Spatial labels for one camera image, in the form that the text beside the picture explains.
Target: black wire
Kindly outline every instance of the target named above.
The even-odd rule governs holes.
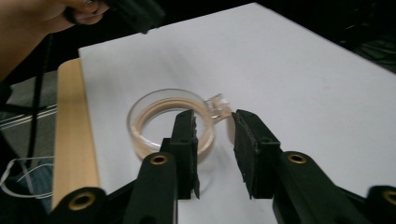
[[[41,89],[43,86],[43,76],[47,72],[46,70],[50,60],[52,39],[53,39],[53,34],[47,36],[47,48],[44,54],[43,71],[41,73],[37,73],[37,75],[35,76],[35,93],[34,93],[34,99],[32,105],[33,113],[32,113],[32,121],[30,125],[30,139],[29,139],[29,148],[27,151],[27,158],[32,158],[35,153],[35,140],[37,136],[37,116],[40,107]],[[28,160],[26,162],[26,167],[29,168],[31,166],[31,163],[32,161]]]

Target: white table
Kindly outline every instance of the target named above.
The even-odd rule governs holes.
[[[308,154],[361,196],[373,185],[396,186],[396,76],[267,8],[232,8],[79,53],[108,193],[140,167],[126,128],[130,107],[167,88],[222,93],[234,110],[256,113],[283,150]],[[202,199],[179,202],[179,223],[276,223],[270,200],[248,198],[225,128],[217,125],[198,167]]]

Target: wooden edge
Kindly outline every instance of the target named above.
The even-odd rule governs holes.
[[[59,67],[57,94],[52,208],[73,190],[100,183],[80,59]]]

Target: transparent ring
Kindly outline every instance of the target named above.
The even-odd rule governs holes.
[[[215,139],[214,123],[220,120],[219,117],[224,117],[222,114],[214,113],[222,110],[222,108],[219,109],[219,105],[223,104],[216,102],[213,104],[214,107],[210,102],[212,101],[205,101],[200,96],[190,91],[179,89],[154,91],[140,98],[132,106],[127,119],[128,131],[131,135],[134,149],[140,159],[144,159],[153,152],[158,152],[161,146],[143,136],[143,129],[152,119],[162,113],[180,109],[193,109],[194,112],[201,117],[204,128],[201,135],[197,136],[199,139],[198,157],[208,151]]]

